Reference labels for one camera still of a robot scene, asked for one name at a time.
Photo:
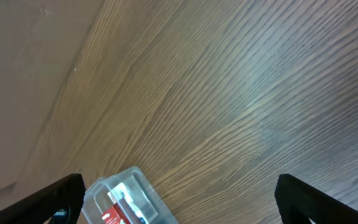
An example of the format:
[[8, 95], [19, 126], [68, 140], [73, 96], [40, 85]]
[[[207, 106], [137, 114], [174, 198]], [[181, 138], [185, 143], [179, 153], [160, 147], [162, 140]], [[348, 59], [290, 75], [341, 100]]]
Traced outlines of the white blue Hansaplast box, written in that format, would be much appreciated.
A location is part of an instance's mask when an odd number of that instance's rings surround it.
[[107, 195], [120, 206], [132, 223], [149, 224], [158, 216], [158, 211], [136, 181], [121, 182]]

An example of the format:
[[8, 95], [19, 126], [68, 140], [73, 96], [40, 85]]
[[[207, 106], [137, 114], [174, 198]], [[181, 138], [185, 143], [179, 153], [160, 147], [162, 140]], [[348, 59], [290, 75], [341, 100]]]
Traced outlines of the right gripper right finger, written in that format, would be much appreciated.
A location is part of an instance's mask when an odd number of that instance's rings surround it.
[[275, 200], [284, 224], [358, 223], [358, 211], [290, 174], [281, 174]]

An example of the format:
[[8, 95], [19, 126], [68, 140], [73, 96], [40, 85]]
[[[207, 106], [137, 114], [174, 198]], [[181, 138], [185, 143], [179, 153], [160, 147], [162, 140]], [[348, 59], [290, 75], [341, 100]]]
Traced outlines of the red orange lozenge box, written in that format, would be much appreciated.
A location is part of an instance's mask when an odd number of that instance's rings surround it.
[[117, 203], [107, 209], [101, 218], [105, 224], [130, 224], [130, 221]]

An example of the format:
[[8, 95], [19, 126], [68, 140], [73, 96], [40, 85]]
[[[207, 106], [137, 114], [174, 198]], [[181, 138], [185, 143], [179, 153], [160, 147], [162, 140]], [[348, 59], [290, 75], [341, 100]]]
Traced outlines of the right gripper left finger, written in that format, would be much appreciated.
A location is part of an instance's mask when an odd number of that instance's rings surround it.
[[0, 211], [0, 223], [76, 223], [86, 192], [81, 174], [70, 174]]

